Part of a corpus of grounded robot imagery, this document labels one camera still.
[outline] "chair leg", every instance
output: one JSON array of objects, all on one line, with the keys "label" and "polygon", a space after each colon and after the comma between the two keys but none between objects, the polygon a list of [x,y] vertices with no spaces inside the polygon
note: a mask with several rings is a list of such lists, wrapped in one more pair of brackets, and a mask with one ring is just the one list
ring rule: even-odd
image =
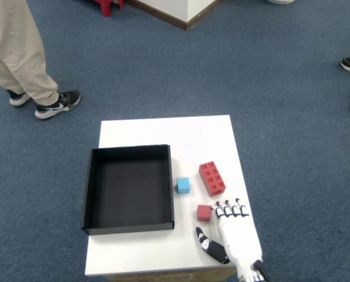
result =
[{"label": "chair leg", "polygon": [[111,15],[110,0],[100,0],[99,3],[102,10],[102,15],[109,17]]}]

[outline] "red block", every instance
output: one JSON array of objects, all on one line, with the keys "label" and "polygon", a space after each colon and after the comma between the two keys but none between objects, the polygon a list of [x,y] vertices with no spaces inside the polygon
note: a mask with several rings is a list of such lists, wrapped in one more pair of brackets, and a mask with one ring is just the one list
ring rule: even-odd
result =
[{"label": "red block", "polygon": [[204,204],[197,206],[197,220],[198,221],[209,221],[211,217],[211,207]]},{"label": "red block", "polygon": [[198,172],[210,196],[215,196],[224,192],[226,186],[214,162],[201,164]]}]

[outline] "open black box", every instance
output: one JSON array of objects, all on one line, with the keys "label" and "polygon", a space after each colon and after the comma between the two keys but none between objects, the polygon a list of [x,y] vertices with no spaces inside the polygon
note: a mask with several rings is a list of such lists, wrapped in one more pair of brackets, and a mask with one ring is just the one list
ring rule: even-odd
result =
[{"label": "open black box", "polygon": [[89,235],[174,229],[170,146],[93,149],[82,229]]}]

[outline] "robotic hand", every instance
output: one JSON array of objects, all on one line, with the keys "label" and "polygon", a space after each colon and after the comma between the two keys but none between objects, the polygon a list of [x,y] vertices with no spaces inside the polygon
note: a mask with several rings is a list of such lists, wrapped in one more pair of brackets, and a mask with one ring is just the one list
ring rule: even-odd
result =
[{"label": "robotic hand", "polygon": [[210,240],[197,227],[197,237],[202,249],[220,263],[234,263],[239,282],[270,282],[263,267],[263,251],[253,218],[248,214],[246,206],[236,198],[234,202],[217,202],[213,210],[218,218],[224,247]]}]

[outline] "blue cube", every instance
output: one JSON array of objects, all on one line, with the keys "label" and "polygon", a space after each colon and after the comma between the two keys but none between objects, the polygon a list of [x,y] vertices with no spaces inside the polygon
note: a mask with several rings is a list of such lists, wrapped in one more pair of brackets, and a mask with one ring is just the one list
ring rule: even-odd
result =
[{"label": "blue cube", "polygon": [[189,193],[190,186],[189,186],[189,179],[187,177],[185,178],[178,178],[176,180],[177,184],[177,193],[178,194],[187,194]]}]

